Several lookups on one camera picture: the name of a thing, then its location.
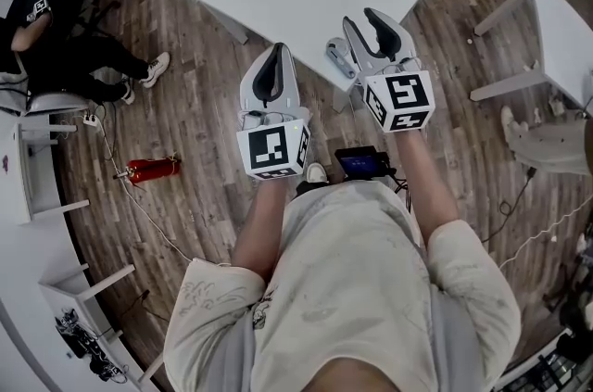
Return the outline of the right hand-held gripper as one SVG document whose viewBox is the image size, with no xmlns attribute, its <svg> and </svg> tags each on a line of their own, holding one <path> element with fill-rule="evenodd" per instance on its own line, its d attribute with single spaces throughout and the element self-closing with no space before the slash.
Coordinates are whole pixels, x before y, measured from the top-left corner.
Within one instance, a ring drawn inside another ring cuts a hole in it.
<svg viewBox="0 0 593 392">
<path fill-rule="evenodd" d="M 420 130 L 435 111 L 430 74 L 421 61 L 410 34 L 391 17 L 365 7 L 364 15 L 375 30 L 378 50 L 372 52 L 356 23 L 343 18 L 343 31 L 360 71 L 363 102 L 384 133 Z M 385 59 L 375 67 L 375 58 Z"/>
</svg>

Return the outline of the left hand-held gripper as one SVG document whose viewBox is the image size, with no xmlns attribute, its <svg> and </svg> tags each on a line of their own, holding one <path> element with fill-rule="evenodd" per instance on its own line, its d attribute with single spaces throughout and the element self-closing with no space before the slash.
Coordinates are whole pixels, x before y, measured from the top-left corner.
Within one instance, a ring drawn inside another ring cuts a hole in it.
<svg viewBox="0 0 593 392">
<path fill-rule="evenodd" d="M 267 48 L 251 64 L 240 84 L 240 104 L 236 138 L 246 174 L 259 181 L 301 175 L 310 142 L 310 112 L 299 107 L 296 68 L 286 44 Z"/>
</svg>

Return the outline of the small grey metal object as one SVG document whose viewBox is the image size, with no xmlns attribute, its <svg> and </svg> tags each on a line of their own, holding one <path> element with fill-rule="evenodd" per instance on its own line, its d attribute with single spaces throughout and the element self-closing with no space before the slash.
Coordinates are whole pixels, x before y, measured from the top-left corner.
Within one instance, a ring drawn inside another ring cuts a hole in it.
<svg viewBox="0 0 593 392">
<path fill-rule="evenodd" d="M 327 44 L 325 46 L 325 55 L 330 59 L 330 61 L 342 72 L 344 76 L 350 80 L 354 80 L 357 76 L 357 71 L 353 68 L 347 58 L 349 54 L 350 50 L 347 54 L 342 55 L 335 49 L 328 48 Z"/>
</svg>

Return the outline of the person's left forearm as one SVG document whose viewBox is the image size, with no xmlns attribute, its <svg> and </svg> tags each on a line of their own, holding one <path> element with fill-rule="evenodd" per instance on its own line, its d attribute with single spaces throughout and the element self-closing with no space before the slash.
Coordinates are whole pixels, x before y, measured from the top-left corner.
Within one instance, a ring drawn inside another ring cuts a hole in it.
<svg viewBox="0 0 593 392">
<path fill-rule="evenodd" d="M 259 184 L 231 256 L 234 267 L 250 270 L 266 283 L 279 257 L 288 187 L 284 178 Z"/>
</svg>

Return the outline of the person's right forearm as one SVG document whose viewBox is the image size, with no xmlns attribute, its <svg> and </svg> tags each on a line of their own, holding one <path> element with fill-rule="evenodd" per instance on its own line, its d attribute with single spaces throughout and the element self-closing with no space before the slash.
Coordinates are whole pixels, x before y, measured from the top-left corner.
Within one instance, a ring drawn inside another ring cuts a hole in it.
<svg viewBox="0 0 593 392">
<path fill-rule="evenodd" d="M 428 245 L 430 237 L 439 227 L 459 218 L 458 206 L 422 132 L 396 133 L 395 139 L 416 221 L 423 241 Z"/>
</svg>

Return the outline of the person's white shoe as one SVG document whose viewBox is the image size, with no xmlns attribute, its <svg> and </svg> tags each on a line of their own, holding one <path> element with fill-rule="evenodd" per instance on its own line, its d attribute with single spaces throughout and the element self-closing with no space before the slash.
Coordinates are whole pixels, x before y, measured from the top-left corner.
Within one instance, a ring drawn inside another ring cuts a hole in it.
<svg viewBox="0 0 593 392">
<path fill-rule="evenodd" d="M 312 162 L 308 165 L 306 181 L 308 183 L 329 183 L 327 173 L 319 162 Z"/>
</svg>

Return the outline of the person's black trouser leg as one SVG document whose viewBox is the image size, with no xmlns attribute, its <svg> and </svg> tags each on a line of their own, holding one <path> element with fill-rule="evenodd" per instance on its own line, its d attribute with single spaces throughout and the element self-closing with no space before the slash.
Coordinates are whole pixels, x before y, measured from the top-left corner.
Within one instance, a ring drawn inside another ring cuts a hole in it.
<svg viewBox="0 0 593 392">
<path fill-rule="evenodd" d="M 296 187 L 296 197 L 302 196 L 309 191 L 329 186 L 329 182 L 303 181 Z"/>
</svg>

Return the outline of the black screen device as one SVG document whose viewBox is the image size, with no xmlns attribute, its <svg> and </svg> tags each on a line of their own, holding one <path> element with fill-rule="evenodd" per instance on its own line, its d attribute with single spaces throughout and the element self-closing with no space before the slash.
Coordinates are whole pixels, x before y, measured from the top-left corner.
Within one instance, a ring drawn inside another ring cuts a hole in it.
<svg viewBox="0 0 593 392">
<path fill-rule="evenodd" d="M 391 172 L 388 155 L 374 146 L 341 148 L 334 155 L 349 180 L 371 180 Z"/>
</svg>

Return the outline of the red fire extinguisher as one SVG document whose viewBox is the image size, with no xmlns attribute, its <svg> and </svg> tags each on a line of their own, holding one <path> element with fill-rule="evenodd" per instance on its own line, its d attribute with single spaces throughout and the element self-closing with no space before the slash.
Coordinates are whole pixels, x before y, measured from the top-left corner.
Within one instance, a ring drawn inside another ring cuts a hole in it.
<svg viewBox="0 0 593 392">
<path fill-rule="evenodd" d="M 182 161 L 176 156 L 158 159 L 130 160 L 123 171 L 118 171 L 114 180 L 128 180 L 132 185 L 154 181 L 156 179 L 176 175 L 180 171 Z"/>
</svg>

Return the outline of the white table with small scraps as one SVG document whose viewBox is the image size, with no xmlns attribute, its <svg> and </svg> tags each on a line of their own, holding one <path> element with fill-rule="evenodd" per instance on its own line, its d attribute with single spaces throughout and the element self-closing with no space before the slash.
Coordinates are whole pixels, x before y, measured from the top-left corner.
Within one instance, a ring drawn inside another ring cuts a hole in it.
<svg viewBox="0 0 593 392">
<path fill-rule="evenodd" d="M 566 0 L 532 0 L 540 49 L 535 69 L 470 92 L 474 102 L 547 82 L 593 116 L 593 29 Z M 473 34 L 482 36 L 523 0 L 505 0 L 480 21 Z"/>
</svg>

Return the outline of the person's cream printed shirt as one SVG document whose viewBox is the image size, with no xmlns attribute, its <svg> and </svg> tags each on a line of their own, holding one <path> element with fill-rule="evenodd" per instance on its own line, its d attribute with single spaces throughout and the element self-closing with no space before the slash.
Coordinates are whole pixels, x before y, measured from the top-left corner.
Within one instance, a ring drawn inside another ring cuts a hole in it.
<svg viewBox="0 0 593 392">
<path fill-rule="evenodd" d="M 175 392 L 301 392 L 335 359 L 370 364 L 400 392 L 489 392 L 520 333 L 467 222 L 423 244 L 393 191 L 351 182 L 289 203 L 270 280 L 193 260 L 163 357 Z"/>
</svg>

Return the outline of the white side desk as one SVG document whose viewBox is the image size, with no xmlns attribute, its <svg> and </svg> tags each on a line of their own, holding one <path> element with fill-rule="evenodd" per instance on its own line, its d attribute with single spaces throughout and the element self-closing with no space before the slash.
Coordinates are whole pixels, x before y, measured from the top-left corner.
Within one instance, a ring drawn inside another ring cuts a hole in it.
<svg viewBox="0 0 593 392">
<path fill-rule="evenodd" d="M 54 214 L 88 206 L 87 199 L 61 206 L 49 196 L 57 187 L 49 147 L 57 144 L 52 132 L 74 133 L 74 125 L 37 124 L 17 120 L 8 138 L 0 143 L 0 208 L 5 221 L 24 225 Z"/>
</svg>

